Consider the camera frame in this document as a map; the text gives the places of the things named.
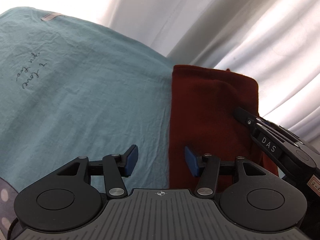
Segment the dark red knit cardigan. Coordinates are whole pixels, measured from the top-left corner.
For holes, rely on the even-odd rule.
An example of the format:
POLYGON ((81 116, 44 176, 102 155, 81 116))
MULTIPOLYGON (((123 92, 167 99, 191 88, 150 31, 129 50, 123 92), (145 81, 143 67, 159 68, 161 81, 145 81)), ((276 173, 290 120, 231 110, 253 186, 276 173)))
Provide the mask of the dark red knit cardigan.
POLYGON ((243 156, 276 176, 278 168, 251 140, 249 130, 236 121, 241 107, 258 113, 258 83, 230 70, 175 65, 169 132, 169 187, 194 190, 198 178, 191 174, 184 157, 209 153, 222 161, 243 156))

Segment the light blue mushroom bedsheet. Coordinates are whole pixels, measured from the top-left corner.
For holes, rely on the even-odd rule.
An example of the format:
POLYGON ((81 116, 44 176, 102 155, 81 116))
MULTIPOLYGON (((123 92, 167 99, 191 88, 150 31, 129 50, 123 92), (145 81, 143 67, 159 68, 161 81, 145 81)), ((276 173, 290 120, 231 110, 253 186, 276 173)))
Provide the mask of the light blue mushroom bedsheet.
POLYGON ((173 66, 102 25, 27 7, 1 14, 1 239, 16 194, 79 156, 134 144, 126 188, 169 186, 173 66))

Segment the white sheer curtain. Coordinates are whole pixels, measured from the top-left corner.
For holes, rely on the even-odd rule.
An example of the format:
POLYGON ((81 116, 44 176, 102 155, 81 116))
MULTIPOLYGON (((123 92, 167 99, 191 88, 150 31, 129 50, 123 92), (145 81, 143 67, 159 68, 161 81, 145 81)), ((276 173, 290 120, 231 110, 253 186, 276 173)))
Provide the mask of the white sheer curtain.
POLYGON ((319 0, 108 0, 100 23, 176 64, 259 85, 259 113, 319 139, 319 0))

